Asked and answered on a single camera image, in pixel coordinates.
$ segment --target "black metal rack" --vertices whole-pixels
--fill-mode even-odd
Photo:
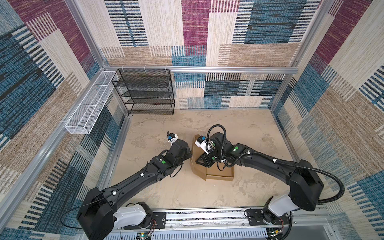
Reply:
[[[112,81],[128,113],[167,114],[175,111],[170,71],[164,69],[118,69]]]

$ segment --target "work surface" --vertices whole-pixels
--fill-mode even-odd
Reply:
[[[176,133],[192,148],[194,136],[205,136],[214,124],[226,128],[227,139],[232,144],[242,143],[265,154],[292,160],[269,110],[175,110],[173,116],[135,114],[111,184],[136,173],[152,157],[169,149],[167,131]],[[214,128],[211,135],[218,131],[221,131],[219,127]],[[260,206],[269,197],[289,191],[285,183],[268,174],[238,165],[234,168],[233,181],[205,181],[192,173],[186,160],[176,177],[164,178],[128,202],[144,201],[153,209]]]

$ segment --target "cardboard box lid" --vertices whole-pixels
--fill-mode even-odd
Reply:
[[[204,153],[204,150],[196,146],[195,141],[200,137],[199,134],[195,135],[193,145],[192,145],[192,158],[190,160],[190,165],[192,172],[201,177],[204,180],[207,179],[217,179],[217,180],[227,180],[232,181],[235,177],[234,167],[225,168],[223,171],[217,169],[216,164],[210,168],[206,168],[202,165],[196,163],[196,160]],[[219,163],[220,169],[223,168],[224,163]]]

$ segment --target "white mesh basket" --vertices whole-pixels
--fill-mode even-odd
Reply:
[[[113,71],[104,71],[98,76],[65,124],[65,128],[70,134],[89,134],[91,132],[113,90],[112,79],[118,81],[118,77]]]

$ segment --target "wire mesh shelf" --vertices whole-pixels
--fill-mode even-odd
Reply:
[[[104,71],[95,80],[87,94],[66,123],[70,134],[89,134],[113,90],[112,80],[118,80],[113,71]]]
[[[173,115],[175,97],[170,71],[118,69],[112,80],[129,114]]]

